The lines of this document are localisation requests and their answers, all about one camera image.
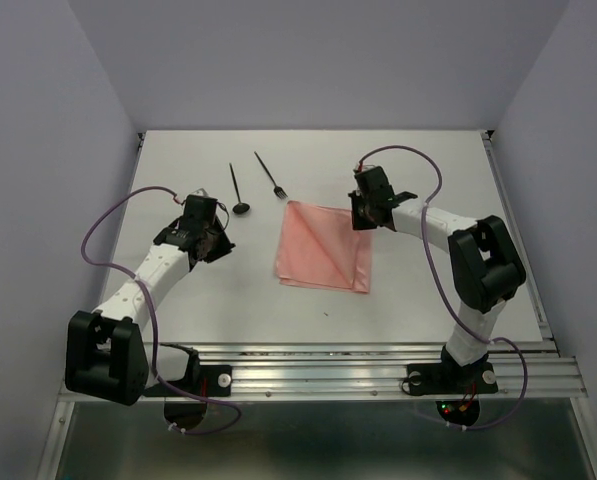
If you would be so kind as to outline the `pink satin napkin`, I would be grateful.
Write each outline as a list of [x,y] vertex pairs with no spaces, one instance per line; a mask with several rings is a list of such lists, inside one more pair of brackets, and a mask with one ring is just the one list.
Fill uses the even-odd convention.
[[349,210],[287,204],[274,265],[281,284],[367,294],[371,269],[372,234],[352,228]]

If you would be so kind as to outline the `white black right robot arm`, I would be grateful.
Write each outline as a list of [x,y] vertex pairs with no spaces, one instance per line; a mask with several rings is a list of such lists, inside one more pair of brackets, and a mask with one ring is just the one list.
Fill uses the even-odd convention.
[[526,270],[504,220],[459,216],[404,191],[396,193],[379,167],[354,172],[349,194],[352,227],[379,227],[419,238],[434,269],[431,248],[449,255],[454,289],[460,299],[451,310],[456,326],[445,344],[448,360],[438,366],[441,384],[460,390],[474,378],[472,365],[484,359],[500,312],[526,281]]

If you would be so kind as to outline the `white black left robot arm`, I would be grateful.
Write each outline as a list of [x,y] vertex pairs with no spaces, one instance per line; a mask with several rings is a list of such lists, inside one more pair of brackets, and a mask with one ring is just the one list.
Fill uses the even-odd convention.
[[208,389],[192,348],[174,346],[177,357],[162,376],[157,343],[145,345],[147,326],[167,294],[202,262],[211,263],[234,248],[217,216],[221,203],[205,193],[190,194],[182,213],[154,238],[135,271],[118,266],[125,283],[93,311],[70,319],[64,381],[68,390],[122,405],[134,404],[160,385],[173,394],[202,399]]

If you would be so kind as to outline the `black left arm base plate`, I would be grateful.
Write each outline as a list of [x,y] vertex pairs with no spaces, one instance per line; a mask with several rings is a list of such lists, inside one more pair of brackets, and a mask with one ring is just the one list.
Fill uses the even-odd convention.
[[233,367],[205,363],[200,359],[200,353],[192,347],[160,344],[157,369],[168,383],[181,391],[202,397],[231,396]]

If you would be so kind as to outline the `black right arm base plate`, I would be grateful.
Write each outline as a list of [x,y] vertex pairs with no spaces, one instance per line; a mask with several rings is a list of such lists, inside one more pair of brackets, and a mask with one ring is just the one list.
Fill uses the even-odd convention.
[[448,363],[408,364],[400,387],[411,396],[495,394],[499,390],[493,366],[488,362],[465,367]]

